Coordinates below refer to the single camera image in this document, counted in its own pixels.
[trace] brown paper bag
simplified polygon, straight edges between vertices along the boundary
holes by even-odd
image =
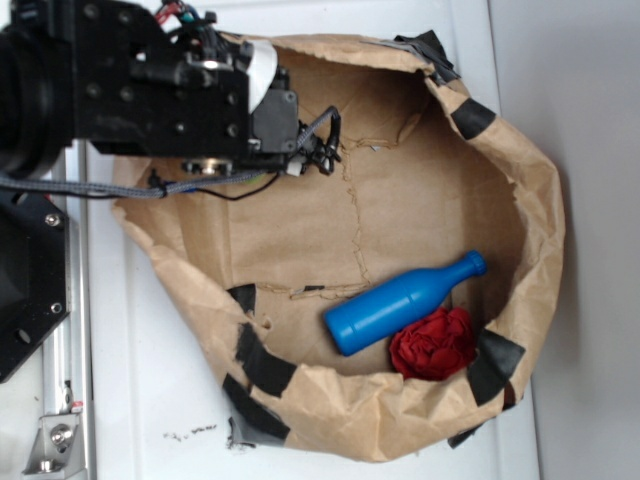
[[[308,122],[343,116],[342,164],[239,202],[119,200],[230,398],[244,441],[386,461],[452,437],[523,396],[553,317],[564,215],[551,162],[433,63],[348,36],[274,39]],[[120,159],[144,183],[153,166]],[[252,186],[225,187],[238,194]],[[344,358],[321,314],[403,271],[477,249],[489,272],[448,300],[478,357],[443,382],[403,381],[388,340]]]

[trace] black tape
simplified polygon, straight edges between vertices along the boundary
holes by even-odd
[[[482,331],[477,348],[478,357],[469,366],[467,378],[476,404],[482,406],[509,384],[525,349],[489,330]]]
[[[433,63],[437,76],[442,80],[438,83],[449,83],[460,78],[454,70],[453,63],[447,59],[444,47],[433,30],[414,38],[398,35],[394,40],[411,45],[417,53]]]
[[[236,360],[242,363],[251,382],[269,395],[282,396],[296,366],[267,352],[250,323],[240,325],[236,348]]]
[[[468,98],[451,114],[451,118],[462,137],[465,140],[471,140],[484,132],[493,123],[496,114],[474,99]]]
[[[484,423],[481,423],[477,427],[474,427],[474,428],[472,428],[470,430],[466,430],[464,432],[460,432],[458,435],[455,435],[455,436],[451,437],[449,440],[447,440],[447,443],[453,449],[458,448],[464,442],[469,440],[478,431],[478,429],[482,425],[484,425]]]
[[[256,311],[256,286],[241,285],[239,287],[233,287],[227,290],[229,295],[240,304],[244,313]]]
[[[234,443],[259,443],[281,447],[290,429],[271,410],[256,402],[246,388],[231,375],[222,384],[224,392],[233,406]]]

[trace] blue bottle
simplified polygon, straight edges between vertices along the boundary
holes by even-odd
[[[338,348],[349,356],[434,312],[458,283],[484,275],[487,265],[475,250],[445,268],[403,273],[324,314]]]

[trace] red fabric flower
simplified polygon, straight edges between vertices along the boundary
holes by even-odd
[[[389,347],[391,362],[405,380],[444,380],[476,356],[471,317],[462,308],[438,308],[398,332]]]

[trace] metal clamp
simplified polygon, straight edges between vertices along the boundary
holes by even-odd
[[[40,428],[22,479],[66,480],[86,468],[80,414],[40,418]]]

